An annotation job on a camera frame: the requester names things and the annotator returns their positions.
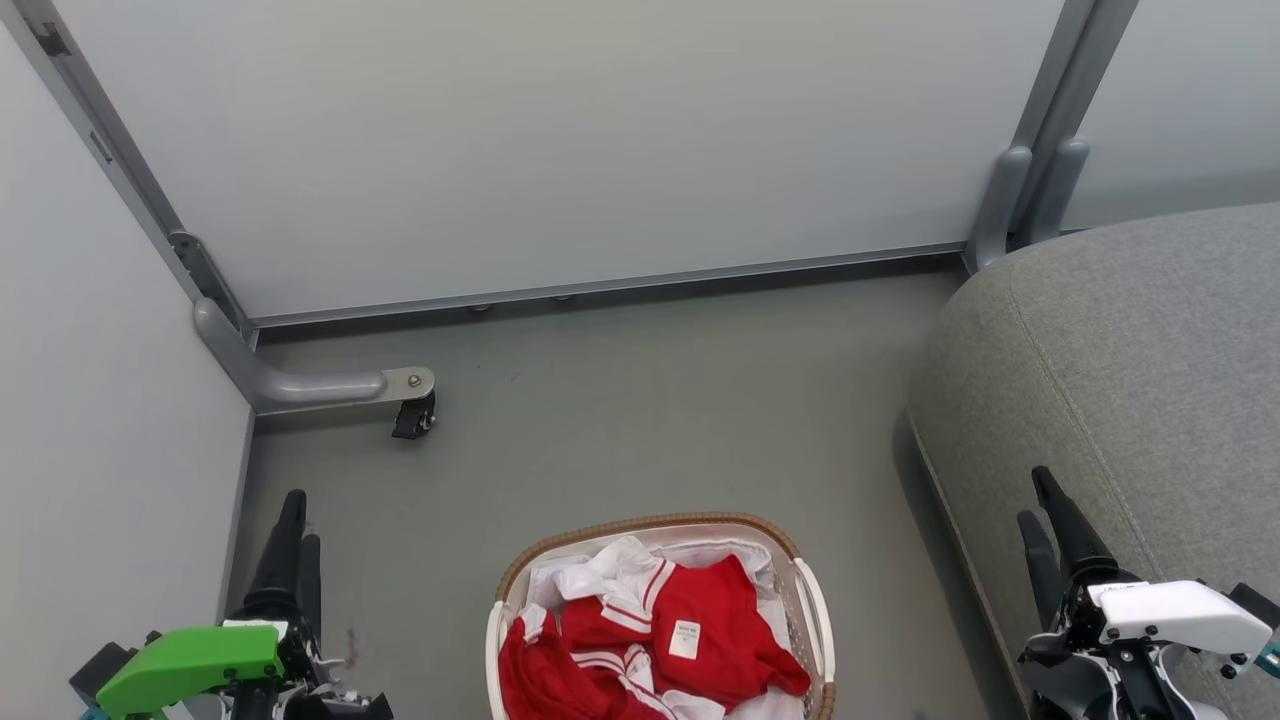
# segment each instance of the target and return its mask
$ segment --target laundry basket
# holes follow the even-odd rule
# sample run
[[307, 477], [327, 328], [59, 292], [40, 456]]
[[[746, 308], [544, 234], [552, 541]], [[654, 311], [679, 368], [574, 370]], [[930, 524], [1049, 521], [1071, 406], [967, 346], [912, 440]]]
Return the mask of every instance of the laundry basket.
[[595, 555], [623, 536], [634, 536], [650, 547], [745, 541], [767, 548], [773, 562], [774, 591], [786, 610], [791, 652], [812, 679], [804, 697], [805, 720], [831, 720], [836, 710], [836, 648], [818, 580], [782, 530], [754, 515], [736, 512], [689, 512], [608, 523], [547, 538], [522, 552], [503, 575], [498, 601], [489, 612], [485, 671], [494, 720], [508, 720], [498, 680], [498, 652], [507, 629], [525, 606], [532, 569], [557, 557]]

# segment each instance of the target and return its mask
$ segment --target gray upholstered sofa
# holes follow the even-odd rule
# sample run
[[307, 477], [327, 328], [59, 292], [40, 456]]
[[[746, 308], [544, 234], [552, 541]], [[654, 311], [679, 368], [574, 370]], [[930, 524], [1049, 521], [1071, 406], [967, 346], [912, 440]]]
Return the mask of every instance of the gray upholstered sofa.
[[[942, 313], [910, 416], [1010, 662], [1038, 632], [1015, 521], [1034, 465], [1146, 579], [1280, 598], [1280, 204], [1014, 252]], [[1184, 662], [1179, 684], [1236, 720], [1280, 717], [1258, 670]]]

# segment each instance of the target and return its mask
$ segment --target white wall panel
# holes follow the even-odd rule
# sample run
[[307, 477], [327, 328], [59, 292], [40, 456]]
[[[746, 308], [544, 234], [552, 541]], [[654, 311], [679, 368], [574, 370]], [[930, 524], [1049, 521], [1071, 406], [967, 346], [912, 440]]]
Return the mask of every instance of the white wall panel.
[[1080, 124], [1064, 227], [1280, 200], [1277, 33], [1274, 0], [1139, 3]]
[[964, 241], [1061, 9], [55, 4], [252, 316]]
[[250, 410], [3, 27], [0, 95], [0, 716], [78, 717], [102, 644], [216, 620]]

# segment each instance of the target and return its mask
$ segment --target floor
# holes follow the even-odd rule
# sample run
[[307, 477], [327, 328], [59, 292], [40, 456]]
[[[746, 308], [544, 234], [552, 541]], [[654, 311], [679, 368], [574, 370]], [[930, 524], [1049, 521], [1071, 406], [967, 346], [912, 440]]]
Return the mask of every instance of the floor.
[[904, 421], [908, 368], [959, 287], [950, 263], [810, 273], [278, 337], [300, 370], [425, 364], [439, 423], [261, 433], [232, 597], [284, 493], [324, 538], [324, 647], [398, 716], [489, 716], [484, 629], [534, 542], [628, 516], [762, 515], [832, 611], [836, 716], [1018, 717]]

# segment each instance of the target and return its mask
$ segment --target green plastic cover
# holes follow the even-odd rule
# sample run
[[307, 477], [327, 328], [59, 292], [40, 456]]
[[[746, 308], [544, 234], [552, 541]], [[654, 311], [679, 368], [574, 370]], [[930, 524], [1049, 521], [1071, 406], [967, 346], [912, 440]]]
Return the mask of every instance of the green plastic cover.
[[223, 687], [227, 670], [239, 680], [279, 675], [279, 642], [270, 625], [174, 630], [138, 651], [102, 685], [97, 703], [111, 720], [124, 720]]

